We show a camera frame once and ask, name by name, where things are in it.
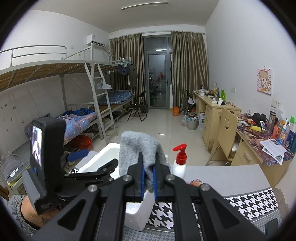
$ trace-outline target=ceiling light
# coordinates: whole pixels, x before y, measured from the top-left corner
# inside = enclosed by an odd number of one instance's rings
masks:
[[[141,3],[141,4],[136,4],[136,5],[131,5],[128,7],[123,7],[121,10],[126,10],[129,8],[134,8],[134,7],[143,7],[143,6],[158,6],[158,5],[168,5],[168,2],[149,2],[149,3]]]

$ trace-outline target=chair backrest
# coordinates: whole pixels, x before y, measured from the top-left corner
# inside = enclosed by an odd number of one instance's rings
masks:
[[[138,103],[138,99],[139,99],[139,98],[141,98],[141,100],[139,101],[139,103],[142,103],[143,99],[145,98],[145,93],[146,93],[146,91],[141,92],[141,93],[138,95],[138,97],[137,97],[135,103]]]
[[[225,156],[228,158],[237,131],[237,117],[230,111],[222,108],[221,125],[218,133],[218,142]]]

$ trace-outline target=orange bag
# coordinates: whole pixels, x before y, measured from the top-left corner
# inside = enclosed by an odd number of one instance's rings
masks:
[[[77,149],[87,149],[91,146],[91,139],[85,135],[78,135],[71,140],[67,146],[75,147]]]
[[[173,108],[173,115],[178,116],[179,113],[180,113],[180,111],[179,111],[179,107],[174,107],[174,108]]]

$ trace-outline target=curtain rod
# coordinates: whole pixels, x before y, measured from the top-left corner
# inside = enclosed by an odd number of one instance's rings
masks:
[[[156,31],[139,32],[139,33],[134,33],[134,34],[152,34],[152,33],[165,33],[165,32],[173,32],[173,31],[176,31],[176,32],[190,32],[190,33],[198,33],[198,34],[205,35],[205,33],[203,33],[203,32],[194,32],[194,31],[178,31],[178,30],[156,30]],[[111,39],[116,39],[116,38],[120,38],[120,37],[125,37],[125,36],[128,36],[128,35],[133,35],[133,34],[126,34],[126,35],[119,36],[119,37],[114,37],[114,38],[111,38]]]

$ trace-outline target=white pump bottle with red top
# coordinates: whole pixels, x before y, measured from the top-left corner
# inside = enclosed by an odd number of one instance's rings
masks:
[[[184,178],[185,173],[186,173],[186,160],[187,160],[187,155],[185,153],[187,145],[181,144],[179,146],[176,146],[173,151],[180,151],[177,156],[176,160],[173,165],[173,174],[177,177]]]

